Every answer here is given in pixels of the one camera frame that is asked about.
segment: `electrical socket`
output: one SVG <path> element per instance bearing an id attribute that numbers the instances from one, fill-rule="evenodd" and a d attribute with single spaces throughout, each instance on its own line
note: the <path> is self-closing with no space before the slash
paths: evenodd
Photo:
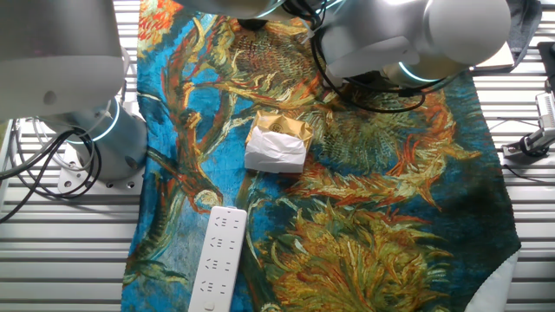
<path id="1" fill-rule="evenodd" d="M 215 206 L 210 212 L 189 312 L 228 312 L 237 278 L 246 211 Z"/>

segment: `white wire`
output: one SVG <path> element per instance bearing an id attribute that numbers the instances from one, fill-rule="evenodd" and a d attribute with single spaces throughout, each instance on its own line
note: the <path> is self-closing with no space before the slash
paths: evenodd
<path id="1" fill-rule="evenodd" d="M 127 50 L 123 47 L 121 47 L 121 56 L 123 56 L 123 76 L 125 77 L 129 71 L 129 66 L 131 65 L 131 57 L 129 56 Z"/>
<path id="2" fill-rule="evenodd" d="M 31 156 L 29 159 L 25 160 L 21 165 L 13 167 L 9 170 L 6 170 L 4 172 L 0 172 L 0 179 L 5 179 L 6 176 L 8 175 L 12 175 L 16 172 L 20 172 L 21 170 L 26 169 L 27 167 L 29 167 L 29 164 L 31 162 L 33 162 L 37 157 L 39 157 L 41 154 L 44 153 L 44 151 L 46 151 L 49 146 L 56 140 L 58 139 L 58 137 L 56 136 L 55 138 L 52 138 L 50 141 L 48 141 L 48 143 L 44 146 L 42 146 L 42 148 L 36 152 L 35 154 L 33 154 L 33 156 Z"/>
<path id="3" fill-rule="evenodd" d="M 33 118 L 32 122 L 33 122 L 33 129 L 35 129 L 36 138 L 41 143 L 41 145 L 44 146 L 45 142 L 42 141 L 41 134 L 44 136 L 45 139 L 48 138 L 48 135 L 46 134 L 46 131 L 44 130 L 44 127 L 42 126 L 42 123 L 41 123 L 40 120 L 38 120 L 37 118 Z M 38 127 L 40 127 L 41 133 L 38 132 L 38 128 L 37 128 L 36 124 L 38 124 Z M 85 166 L 83 166 L 83 167 L 76 167 L 75 165 L 68 164 L 65 160 L 63 160 L 63 158 L 60 156 L 59 153 L 55 154 L 54 161 L 55 161 L 56 164 L 66 168 L 70 171 L 81 172 L 81 171 L 84 171 L 84 170 L 86 170 L 87 168 L 90 167 L 90 165 L 93 163 L 92 160 L 93 160 L 94 156 L 95 155 L 91 150 L 91 156 L 89 157 L 89 160 L 88 160 L 87 164 L 85 164 Z"/>
<path id="4" fill-rule="evenodd" d="M 104 121 L 104 119 L 108 116 L 112 116 L 110 114 L 110 107 L 112 106 L 112 100 L 108 100 L 108 104 L 106 105 L 106 110 L 104 110 L 104 114 L 102 114 L 102 117 L 85 133 L 79 135 L 80 138 L 84 137 L 87 134 L 90 134 L 93 130 L 95 130 L 100 124 L 101 122 Z"/>
<path id="5" fill-rule="evenodd" d="M 42 117 L 35 117 L 35 119 L 37 119 L 37 120 L 39 120 L 39 121 L 45 120 L 45 119 L 42 118 Z M 83 135 L 87 134 L 87 129 L 85 129 L 85 128 L 83 128 L 83 127 L 71 125 L 71 124 L 69 124 L 69 123 L 65 123 L 65 122 L 61 122 L 61 121 L 52 121 L 52 120 L 46 120 L 46 121 L 47 121 L 47 122 L 51 122 L 51 123 L 53 123 L 53 124 L 60 125 L 60 126 L 65 126 L 65 127 L 70 127 L 70 128 L 77 128 L 77 129 L 81 129 L 82 131 L 85 131 L 85 133 L 79 135 L 79 137 L 82 137 Z M 95 142 L 94 142 L 93 140 L 91 140 L 91 154 L 90 154 L 90 156 L 88 157 L 87 163 L 86 163 L 83 167 L 81 167 L 81 168 L 72 168 L 71 165 L 68 164 L 68 163 L 66 163 L 65 161 L 63 161 L 63 164 L 64 164 L 64 165 L 67 165 L 67 167 L 64 166 L 64 165 L 62 165 L 62 164 L 60 164 L 60 163 L 58 163 L 58 165 L 63 166 L 64 168 L 69 169 L 69 170 L 71 170 L 71 171 L 80 172 L 80 171 L 83 171 L 83 170 L 89 168 L 90 165 L 93 163 L 93 159 L 94 159 L 94 158 L 95 158 Z"/>

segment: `gold paper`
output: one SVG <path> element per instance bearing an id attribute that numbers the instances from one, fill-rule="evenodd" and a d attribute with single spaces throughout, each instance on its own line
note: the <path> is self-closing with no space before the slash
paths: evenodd
<path id="1" fill-rule="evenodd" d="M 306 150 L 309 150 L 312 141 L 312 127 L 304 121 L 287 118 L 280 114 L 257 111 L 257 116 L 252 122 L 251 131 L 246 137 L 245 144 L 251 140 L 252 129 L 254 127 L 270 130 L 276 133 L 288 134 L 303 141 Z"/>

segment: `wrapped package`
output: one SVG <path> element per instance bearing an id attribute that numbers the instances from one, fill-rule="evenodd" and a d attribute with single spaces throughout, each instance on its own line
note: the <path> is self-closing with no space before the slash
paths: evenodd
<path id="1" fill-rule="evenodd" d="M 312 128 L 306 122 L 257 111 L 246 138 L 245 168 L 301 173 L 311 141 Z"/>

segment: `metal table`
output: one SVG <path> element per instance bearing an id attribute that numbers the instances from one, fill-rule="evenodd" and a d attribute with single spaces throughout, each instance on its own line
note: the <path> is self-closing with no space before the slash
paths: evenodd
<path id="1" fill-rule="evenodd" d="M 554 41 L 555 35 L 555 0 L 542 3 L 543 20 L 525 61 L 511 74 L 474 79 L 489 127 L 500 123 L 498 117 L 538 116 L 534 96 L 543 91 L 545 71 L 535 47 L 538 42 Z M 133 60 L 125 107 L 136 110 L 140 2 L 114 1 L 114 5 L 121 44 Z M 502 144 L 534 130 L 510 121 L 495 127 L 492 135 L 499 152 Z M 32 127 L 24 127 L 25 153 L 31 155 L 39 147 Z M 513 168 L 550 184 L 538 185 L 504 171 L 523 242 L 506 311 L 555 311 L 555 154 L 534 165 Z M 56 187 L 59 171 L 58 166 L 50 166 L 44 182 Z M 2 213 L 27 191 L 17 178 L 11 179 Z M 119 311 L 138 210 L 138 196 L 89 195 L 71 205 L 31 197 L 10 222 L 0 225 L 0 310 Z"/>

